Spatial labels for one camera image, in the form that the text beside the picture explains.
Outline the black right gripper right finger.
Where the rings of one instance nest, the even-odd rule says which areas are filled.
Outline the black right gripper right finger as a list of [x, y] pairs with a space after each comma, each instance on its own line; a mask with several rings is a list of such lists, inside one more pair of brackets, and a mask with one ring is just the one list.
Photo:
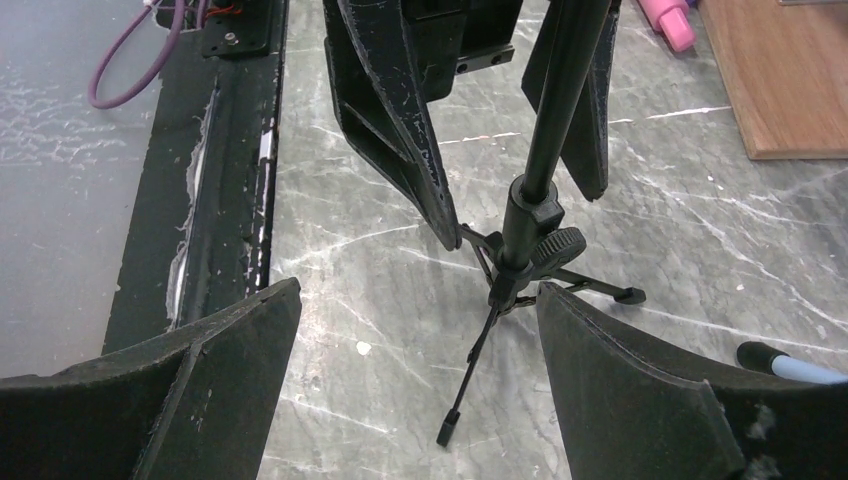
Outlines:
[[554, 283], [539, 333], [575, 479], [843, 479], [847, 387], [745, 370], [625, 324]]

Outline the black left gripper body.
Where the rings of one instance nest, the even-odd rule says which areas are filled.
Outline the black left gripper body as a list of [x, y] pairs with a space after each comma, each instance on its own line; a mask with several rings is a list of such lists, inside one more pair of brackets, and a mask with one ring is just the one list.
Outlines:
[[404, 1], [424, 100], [447, 97], [459, 75], [510, 62], [522, 4], [521, 0]]

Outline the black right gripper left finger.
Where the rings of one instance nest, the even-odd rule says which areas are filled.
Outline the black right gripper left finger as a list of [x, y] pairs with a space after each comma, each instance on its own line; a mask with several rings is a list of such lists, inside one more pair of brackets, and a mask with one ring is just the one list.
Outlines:
[[253, 479], [301, 316], [279, 281], [51, 376], [1, 383], [5, 479]]

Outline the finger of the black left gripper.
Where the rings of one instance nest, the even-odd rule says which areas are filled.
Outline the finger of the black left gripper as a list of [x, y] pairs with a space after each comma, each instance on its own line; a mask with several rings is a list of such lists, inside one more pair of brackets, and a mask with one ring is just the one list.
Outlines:
[[608, 186], [608, 95], [619, 1], [552, 1], [522, 77], [537, 113], [522, 193], [546, 197], [560, 157], [588, 201]]
[[406, 197], [448, 250], [459, 221], [399, 1], [323, 4], [334, 113], [353, 150]]

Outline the black tripod mic stand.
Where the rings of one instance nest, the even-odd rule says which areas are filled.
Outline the black tripod mic stand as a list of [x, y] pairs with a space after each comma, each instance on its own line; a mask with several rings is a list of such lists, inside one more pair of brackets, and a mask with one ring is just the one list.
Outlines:
[[490, 312], [469, 351], [462, 384], [439, 430], [436, 442], [441, 447], [449, 445], [459, 422], [461, 403], [491, 329], [512, 310], [535, 305], [536, 297], [521, 293], [531, 282], [560, 280], [568, 283], [571, 292], [599, 292], [625, 305], [638, 305], [646, 299], [639, 288], [619, 287], [567, 270], [567, 264], [585, 251], [585, 237], [578, 228], [563, 226], [565, 212], [553, 177], [548, 194], [539, 202], [529, 201], [522, 193], [524, 178], [525, 170], [510, 184], [501, 230], [484, 236], [468, 225], [461, 227], [489, 284]]

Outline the light blue music stand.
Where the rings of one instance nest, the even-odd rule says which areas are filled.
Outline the light blue music stand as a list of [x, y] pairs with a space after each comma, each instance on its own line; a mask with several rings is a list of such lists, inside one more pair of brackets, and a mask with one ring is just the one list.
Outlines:
[[736, 360], [744, 369], [788, 380], [824, 385], [847, 382], [846, 373], [798, 360], [762, 342], [740, 344]]

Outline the pink microphone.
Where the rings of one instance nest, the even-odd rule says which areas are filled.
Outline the pink microphone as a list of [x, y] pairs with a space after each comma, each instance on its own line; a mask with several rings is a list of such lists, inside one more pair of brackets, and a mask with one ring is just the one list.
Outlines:
[[638, 4], [651, 28], [667, 40], [674, 52], [684, 52], [695, 44], [686, 0], [638, 0]]

